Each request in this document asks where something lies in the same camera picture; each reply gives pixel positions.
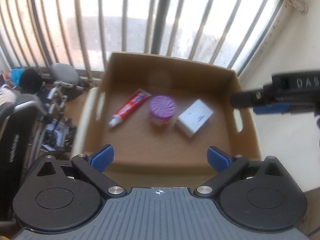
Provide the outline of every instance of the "purple lid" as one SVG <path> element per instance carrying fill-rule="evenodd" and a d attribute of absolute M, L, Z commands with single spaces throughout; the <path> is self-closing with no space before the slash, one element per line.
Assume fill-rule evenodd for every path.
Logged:
<path fill-rule="evenodd" d="M 150 113 L 157 118 L 169 118 L 176 113 L 176 103 L 167 96 L 154 97 L 150 102 Z"/>

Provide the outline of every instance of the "triangular cutout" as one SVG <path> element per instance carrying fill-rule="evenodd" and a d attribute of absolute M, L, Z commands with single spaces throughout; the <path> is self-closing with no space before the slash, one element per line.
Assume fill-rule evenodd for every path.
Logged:
<path fill-rule="evenodd" d="M 56 174 L 54 167 L 51 162 L 46 162 L 43 164 L 41 170 L 38 172 L 37 176 L 47 176 Z"/>
<path fill-rule="evenodd" d="M 270 162 L 269 163 L 269 165 L 266 168 L 266 171 L 264 172 L 264 174 L 272 175 L 272 176 L 280 176 L 280 177 L 283 176 L 281 170 L 278 168 L 278 166 L 274 162 Z"/>

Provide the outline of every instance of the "white cap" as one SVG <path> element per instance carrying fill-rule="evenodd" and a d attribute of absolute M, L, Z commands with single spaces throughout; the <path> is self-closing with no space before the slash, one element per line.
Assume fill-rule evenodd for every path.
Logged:
<path fill-rule="evenodd" d="M 114 115 L 113 118 L 110 120 L 110 122 L 108 123 L 108 125 L 110 127 L 115 127 L 117 124 L 122 122 L 122 118 L 118 115 Z"/>

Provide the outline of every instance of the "white lettering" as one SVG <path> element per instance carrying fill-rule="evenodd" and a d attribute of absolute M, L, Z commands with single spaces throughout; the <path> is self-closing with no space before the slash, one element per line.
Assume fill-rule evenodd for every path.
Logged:
<path fill-rule="evenodd" d="M 16 136 L 13 139 L 13 144 L 12 144 L 12 148 L 11 148 L 11 152 L 10 152 L 10 158 L 9 158 L 10 163 L 13 162 L 14 156 L 16 155 L 16 148 L 18 145 L 18 141 L 19 141 L 19 135 L 16 134 Z"/>
<path fill-rule="evenodd" d="M 302 88 L 302 80 L 301 80 L 301 78 L 297 78 L 297 85 L 298 85 L 298 88 Z"/>
<path fill-rule="evenodd" d="M 315 77 L 314 78 L 314 81 L 315 81 L 315 86 L 318 87 L 319 86 L 319 80 L 318 80 L 318 77 Z"/>
<path fill-rule="evenodd" d="M 311 82 L 310 82 L 309 78 L 307 78 L 306 88 L 307 88 L 307 87 L 312 87 L 312 85 L 311 85 Z"/>

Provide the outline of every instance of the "window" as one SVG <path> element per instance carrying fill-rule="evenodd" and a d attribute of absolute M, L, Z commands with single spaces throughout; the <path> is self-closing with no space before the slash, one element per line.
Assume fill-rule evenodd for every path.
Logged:
<path fill-rule="evenodd" d="M 103 71 L 101 41 L 107 59 L 119 50 L 150 53 L 158 44 L 160 55 L 238 72 L 281 2 L 0 0 L 0 45 L 10 67 L 31 66 L 41 72 L 52 62 L 86 69 L 87 74 Z M 166 4 L 167 13 L 161 13 Z"/>

